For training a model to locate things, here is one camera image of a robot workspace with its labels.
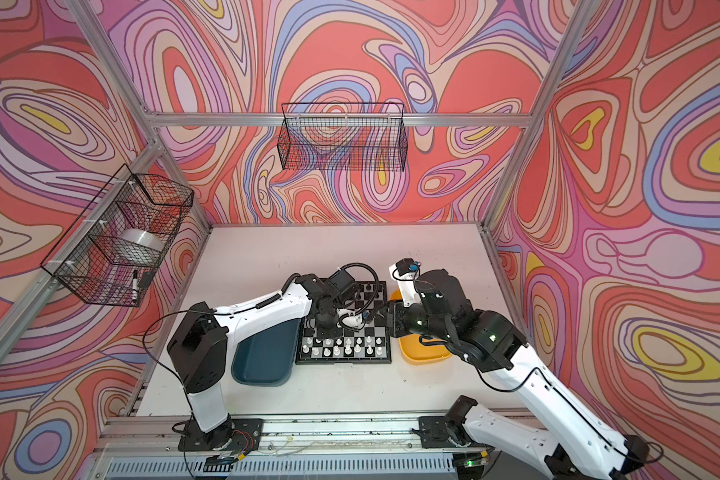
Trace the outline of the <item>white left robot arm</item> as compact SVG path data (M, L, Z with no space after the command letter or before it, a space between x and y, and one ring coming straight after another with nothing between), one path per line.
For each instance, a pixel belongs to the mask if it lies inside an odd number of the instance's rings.
M214 433L230 424L221 381L242 342L302 318L335 326L358 287L343 269L327 278L293 274L281 289L247 302L190 307L166 350L200 431Z

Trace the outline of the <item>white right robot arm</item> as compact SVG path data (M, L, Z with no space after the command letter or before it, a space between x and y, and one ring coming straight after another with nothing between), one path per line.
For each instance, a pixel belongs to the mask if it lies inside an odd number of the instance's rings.
M390 304L396 335L416 335L470 365L490 390L514 394L540 421L531 428L461 395L444 416L451 443L493 447L549 479L624 479L648 464L650 447L610 427L542 362L502 314L477 309L446 270L425 272L403 259L389 268L401 300Z

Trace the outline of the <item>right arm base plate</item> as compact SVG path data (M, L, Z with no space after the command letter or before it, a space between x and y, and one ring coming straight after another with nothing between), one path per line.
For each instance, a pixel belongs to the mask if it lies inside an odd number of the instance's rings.
M445 416L420 416L418 425L411 429L425 449L479 449L492 452L493 446L470 439L464 430L455 427Z

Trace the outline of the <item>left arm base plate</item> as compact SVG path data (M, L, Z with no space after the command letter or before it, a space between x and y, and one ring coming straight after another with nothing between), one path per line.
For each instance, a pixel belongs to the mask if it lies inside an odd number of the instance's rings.
M181 452L230 451L250 453L259 448L264 420L260 418L230 418L210 432L203 432L191 417L175 429L180 435Z

